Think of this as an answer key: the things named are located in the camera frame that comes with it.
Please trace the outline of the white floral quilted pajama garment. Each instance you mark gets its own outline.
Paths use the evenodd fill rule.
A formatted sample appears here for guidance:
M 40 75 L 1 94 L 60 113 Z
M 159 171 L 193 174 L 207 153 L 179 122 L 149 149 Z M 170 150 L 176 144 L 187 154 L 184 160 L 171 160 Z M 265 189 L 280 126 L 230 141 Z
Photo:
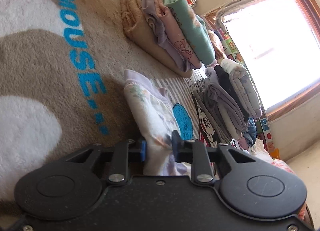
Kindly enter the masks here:
M 144 75 L 124 72 L 124 95 L 141 135 L 146 140 L 143 173 L 148 176 L 190 176 L 189 163 L 177 163 L 172 153 L 171 134 L 193 138 L 193 124 L 180 104 L 172 105 L 167 89 L 157 88 Z

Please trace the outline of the grey purple folded clothes stack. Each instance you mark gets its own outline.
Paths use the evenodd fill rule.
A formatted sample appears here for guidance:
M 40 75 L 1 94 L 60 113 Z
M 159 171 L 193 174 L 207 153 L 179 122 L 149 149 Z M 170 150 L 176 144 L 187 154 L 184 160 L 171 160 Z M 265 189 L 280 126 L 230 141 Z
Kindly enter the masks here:
M 220 65 L 207 67 L 206 77 L 190 86 L 200 125 L 207 140 L 217 144 L 231 144 L 246 139 L 249 116 L 240 105 L 229 80 L 229 74 Z

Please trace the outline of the pastel folded clothes stack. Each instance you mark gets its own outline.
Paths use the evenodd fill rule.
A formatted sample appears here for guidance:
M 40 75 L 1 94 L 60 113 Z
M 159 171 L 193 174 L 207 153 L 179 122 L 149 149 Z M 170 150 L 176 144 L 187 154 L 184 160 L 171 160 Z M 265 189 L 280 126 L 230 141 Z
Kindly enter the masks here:
M 121 0 L 127 38 L 184 78 L 215 62 L 203 19 L 187 0 Z

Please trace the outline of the blue folded blanket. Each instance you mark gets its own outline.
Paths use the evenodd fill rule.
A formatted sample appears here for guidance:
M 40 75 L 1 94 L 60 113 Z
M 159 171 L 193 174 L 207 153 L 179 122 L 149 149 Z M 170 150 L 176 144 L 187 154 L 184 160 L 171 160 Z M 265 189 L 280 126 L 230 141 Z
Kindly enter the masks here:
M 252 147 L 257 138 L 257 127 L 253 118 L 249 118 L 248 123 L 247 131 L 243 132 L 243 136 L 246 139 L 248 146 Z

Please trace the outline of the colourful alphabet play mat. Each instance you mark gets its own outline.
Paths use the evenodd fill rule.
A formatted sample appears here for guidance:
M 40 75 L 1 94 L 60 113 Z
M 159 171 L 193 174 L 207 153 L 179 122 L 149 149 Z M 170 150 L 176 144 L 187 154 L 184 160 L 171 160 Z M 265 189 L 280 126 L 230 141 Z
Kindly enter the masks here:
M 257 121 L 258 135 L 262 137 L 271 157 L 279 159 L 279 149 L 274 147 L 266 112 L 240 52 L 229 34 L 223 32 L 221 28 L 213 32 L 218 35 L 227 56 L 220 66 L 229 74 L 230 83 L 238 96 L 240 105 L 250 118 Z

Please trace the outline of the Mickey Mouse plush blanket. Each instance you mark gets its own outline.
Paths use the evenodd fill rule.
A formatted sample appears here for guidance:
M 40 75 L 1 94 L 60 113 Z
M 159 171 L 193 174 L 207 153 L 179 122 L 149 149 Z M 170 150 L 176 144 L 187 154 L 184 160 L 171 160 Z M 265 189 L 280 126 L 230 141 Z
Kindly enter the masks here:
M 120 0 L 1 0 L 1 227 L 20 211 L 14 186 L 28 172 L 89 144 L 137 138 L 124 71 L 167 89 L 182 134 L 199 136 L 189 79 L 123 32 Z

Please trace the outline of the pink white rolled quilt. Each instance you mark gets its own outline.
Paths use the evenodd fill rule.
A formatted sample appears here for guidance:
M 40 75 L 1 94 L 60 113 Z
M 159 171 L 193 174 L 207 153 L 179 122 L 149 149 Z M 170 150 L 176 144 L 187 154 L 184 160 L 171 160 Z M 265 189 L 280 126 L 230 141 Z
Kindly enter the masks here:
M 287 163 L 285 163 L 284 161 L 282 161 L 280 159 L 274 159 L 271 164 L 295 175 L 295 172 L 291 169 L 291 167 L 289 167 L 287 165 Z M 298 217 L 301 220 L 304 220 L 305 215 L 306 215 L 306 202 L 304 203 L 300 212 L 298 213 Z

